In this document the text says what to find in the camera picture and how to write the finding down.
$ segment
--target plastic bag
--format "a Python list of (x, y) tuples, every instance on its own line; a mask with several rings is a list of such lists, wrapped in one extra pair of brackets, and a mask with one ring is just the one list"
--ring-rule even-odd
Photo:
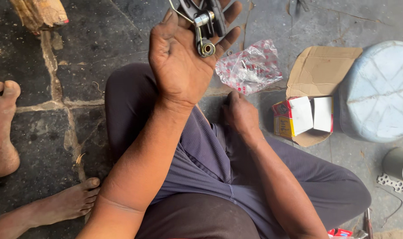
[(216, 74), (222, 83), (248, 95), (283, 78), (277, 58), (273, 41), (261, 40), (242, 52), (220, 59)]

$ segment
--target left hand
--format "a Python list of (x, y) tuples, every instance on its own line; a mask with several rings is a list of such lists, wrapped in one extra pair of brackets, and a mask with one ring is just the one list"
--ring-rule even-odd
[(259, 114), (243, 94), (231, 91), (228, 94), (229, 106), (223, 105), (225, 120), (243, 139), (263, 136), (259, 129)]
[[(226, 7), (229, 2), (220, 0), (221, 7)], [(236, 19), (241, 8), (240, 2), (234, 2), (225, 11), (227, 27)], [(216, 52), (211, 57), (203, 58), (196, 49), (190, 25), (170, 8), (150, 35), (149, 60), (160, 98), (175, 110), (183, 108), (185, 112), (191, 111), (199, 102), (209, 85), (217, 60), (235, 42), (241, 31), (240, 27), (235, 27), (220, 42), (217, 36), (211, 38)]]

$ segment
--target gray plastic cup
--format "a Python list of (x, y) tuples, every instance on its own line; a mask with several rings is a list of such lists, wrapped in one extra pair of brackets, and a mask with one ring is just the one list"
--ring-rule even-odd
[(383, 159), (383, 171), (403, 181), (403, 148), (390, 150)]

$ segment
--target gray concrete floor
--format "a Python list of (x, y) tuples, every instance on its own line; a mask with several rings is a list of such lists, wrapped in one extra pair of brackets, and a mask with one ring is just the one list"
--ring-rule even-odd
[[(403, 41), (403, 0), (307, 2), (310, 12), (304, 12), (296, 0), (243, 0), (243, 11), (232, 24), (242, 28), (241, 36), (231, 47), (233, 52), (261, 39), (272, 39), (278, 50), (283, 80), (248, 96), (259, 109), (265, 134), (272, 134), (270, 107), (285, 98), (289, 72), (303, 49)], [(84, 177), (106, 177), (113, 162), (103, 94), (91, 82), (97, 81), (104, 89), (114, 69), (131, 62), (147, 62), (150, 29), (161, 21), (169, 7), (167, 0), (62, 3), (70, 22), (52, 33), (51, 39), (38, 39), (21, 26), (9, 2), (0, 1), (0, 80), (15, 80), (22, 88), (11, 131), (21, 166), (12, 175), (0, 178), (0, 215), (60, 192)], [(221, 121), (220, 104), (229, 91), (217, 76), (212, 78), (200, 102), (210, 121)], [(403, 201), (403, 193), (382, 187), (391, 192), (387, 193), (375, 180), (381, 172), (383, 156), (393, 147), (403, 147), (403, 139), (390, 144), (356, 141), (339, 130), (336, 120), (331, 137), (301, 149), (354, 171), (372, 194), (374, 230), (389, 231), (403, 229), (403, 205), (383, 226), (385, 218), (400, 204), (393, 195)], [(80, 153), (86, 153), (84, 167), (74, 163)], [(74, 238), (82, 226), (83, 218), (68, 220), (31, 229), (21, 238)], [(361, 217), (357, 217), (342, 227), (361, 226)]]

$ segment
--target knee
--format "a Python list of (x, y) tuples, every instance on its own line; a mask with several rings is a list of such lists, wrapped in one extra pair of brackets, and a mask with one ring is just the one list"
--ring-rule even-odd
[(138, 81), (151, 74), (150, 65), (147, 63), (131, 63), (115, 70), (108, 77), (106, 84), (106, 93), (127, 89), (128, 86), (138, 84)]
[(351, 204), (354, 210), (354, 215), (359, 215), (367, 210), (371, 205), (371, 194), (367, 187), (353, 172), (348, 170), (349, 178), (348, 181), (348, 191), (351, 192)]

